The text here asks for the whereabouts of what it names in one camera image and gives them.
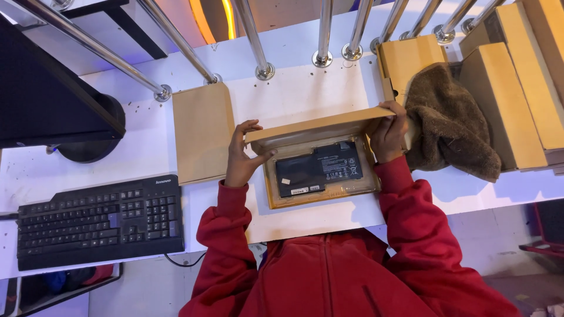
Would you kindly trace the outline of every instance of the keyboard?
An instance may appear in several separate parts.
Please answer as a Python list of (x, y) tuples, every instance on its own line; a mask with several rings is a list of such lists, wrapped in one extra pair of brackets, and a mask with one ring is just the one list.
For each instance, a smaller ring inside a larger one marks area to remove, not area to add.
[(176, 175), (60, 192), (18, 214), (20, 271), (184, 251)]

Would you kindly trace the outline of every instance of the monitor base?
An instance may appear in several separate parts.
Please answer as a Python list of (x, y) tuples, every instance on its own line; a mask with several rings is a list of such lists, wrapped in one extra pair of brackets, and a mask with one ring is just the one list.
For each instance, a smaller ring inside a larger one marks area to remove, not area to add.
[[(117, 122), (125, 126), (125, 112), (120, 103), (112, 96), (99, 94), (96, 101), (112, 116)], [(93, 163), (105, 158), (116, 148), (120, 142), (117, 140), (88, 141), (77, 143), (66, 143), (57, 146), (57, 151), (66, 159), (77, 163)]]

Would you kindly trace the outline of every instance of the hoodie zipper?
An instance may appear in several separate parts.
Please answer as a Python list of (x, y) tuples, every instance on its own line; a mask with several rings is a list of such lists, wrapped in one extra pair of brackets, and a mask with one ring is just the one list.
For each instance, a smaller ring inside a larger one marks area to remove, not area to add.
[(325, 235), (323, 237), (323, 253), (325, 255), (325, 270), (327, 272), (327, 286), (329, 286), (329, 309), (331, 312), (331, 316), (333, 316), (333, 295), (331, 292), (331, 276), (329, 274), (329, 258), (327, 256), (327, 245), (328, 243), (328, 235)]

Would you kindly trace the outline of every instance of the black battery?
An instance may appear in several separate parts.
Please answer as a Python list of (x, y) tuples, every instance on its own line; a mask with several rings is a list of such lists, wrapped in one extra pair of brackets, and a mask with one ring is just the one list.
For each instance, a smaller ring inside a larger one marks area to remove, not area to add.
[(311, 154), (276, 161), (280, 197), (325, 190), (325, 185), (362, 178), (356, 144), (342, 141), (316, 147)]

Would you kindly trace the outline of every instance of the desk surface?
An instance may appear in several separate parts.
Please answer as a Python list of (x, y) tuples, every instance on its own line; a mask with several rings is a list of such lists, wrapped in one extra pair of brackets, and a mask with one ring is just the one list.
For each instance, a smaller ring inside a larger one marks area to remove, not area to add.
[[(479, 13), (486, 2), (478, 0), (469, 16)], [(393, 39), (412, 26), (424, 5), (424, 0), (409, 2)], [(338, 58), (341, 47), (349, 41), (355, 12), (333, 17), (329, 49), (335, 60), (325, 69), (311, 65), (318, 42), (318, 21), (260, 34), (267, 60), (276, 67), (269, 82), (255, 79), (256, 64), (246, 38), (198, 47), (196, 53), (229, 87), (236, 122), (259, 118), (264, 127), (273, 127), (375, 107), (383, 95), (376, 57), (368, 48), (370, 41), (379, 36), (391, 6), (389, 3), (372, 8), (361, 41), (365, 53), (355, 63)], [(429, 34), (434, 25), (444, 22), (456, 6), (457, 3), (443, 2), (422, 34)], [(446, 45), (450, 60), (460, 58), (455, 48), (464, 35), (459, 27), (457, 31), (455, 43)], [(202, 85), (202, 77), (180, 53), (136, 66), (157, 82), (170, 85), (173, 91)], [(58, 154), (46, 155), (45, 147), (5, 149), (0, 165), (1, 211), (16, 211), (19, 205), (47, 201), (60, 191), (177, 172), (171, 100), (156, 102), (152, 92), (116, 69), (83, 79), (123, 105), (127, 120), (125, 137), (108, 157), (93, 164), (76, 164)], [(413, 177), (430, 182), (433, 200), (446, 214), (564, 197), (564, 177), (555, 177), (551, 170), (504, 173), (495, 184), (454, 168), (415, 171)], [(205, 249), (195, 239), (196, 229), (204, 210), (217, 203), (217, 190), (216, 181), (182, 187), (186, 252)], [(249, 182), (247, 194), (246, 206), (253, 214), (247, 230), (249, 243), (384, 223), (374, 194), (270, 210), (265, 190), (263, 171), (259, 168)], [(0, 222), (0, 239), (0, 279), (61, 270), (17, 270), (14, 221)]]

